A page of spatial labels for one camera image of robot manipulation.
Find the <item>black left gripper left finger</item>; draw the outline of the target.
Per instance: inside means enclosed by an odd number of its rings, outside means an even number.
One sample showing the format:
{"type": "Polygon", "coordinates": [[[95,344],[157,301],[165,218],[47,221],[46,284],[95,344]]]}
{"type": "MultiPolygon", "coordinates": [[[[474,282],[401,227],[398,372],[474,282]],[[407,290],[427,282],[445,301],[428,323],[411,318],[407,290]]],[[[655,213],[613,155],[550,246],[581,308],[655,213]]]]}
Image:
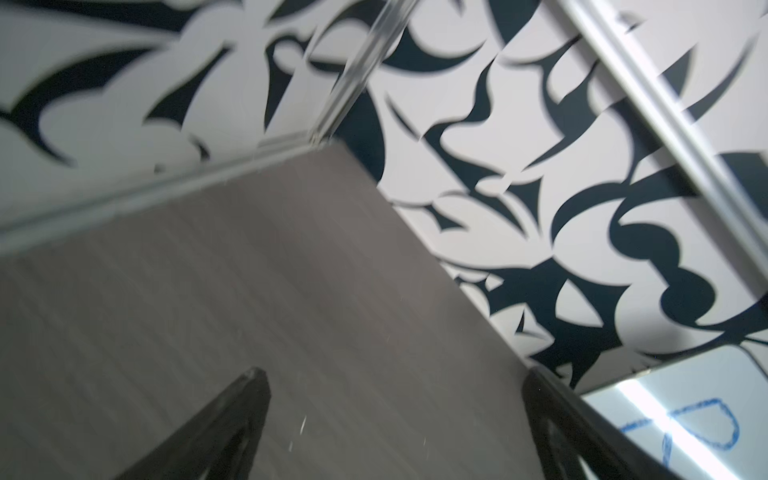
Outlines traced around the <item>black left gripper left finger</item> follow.
{"type": "Polygon", "coordinates": [[[120,479],[247,479],[266,423],[271,390],[253,367],[227,386],[120,479]]]}

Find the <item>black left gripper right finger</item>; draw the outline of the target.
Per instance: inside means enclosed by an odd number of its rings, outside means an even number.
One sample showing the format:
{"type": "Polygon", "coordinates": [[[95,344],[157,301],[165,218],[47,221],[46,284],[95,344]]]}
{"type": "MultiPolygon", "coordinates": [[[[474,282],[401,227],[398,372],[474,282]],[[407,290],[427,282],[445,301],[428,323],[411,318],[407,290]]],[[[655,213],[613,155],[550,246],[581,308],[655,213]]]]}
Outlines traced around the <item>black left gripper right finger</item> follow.
{"type": "Polygon", "coordinates": [[[676,479],[548,369],[529,369],[522,397],[547,479],[676,479]]]}

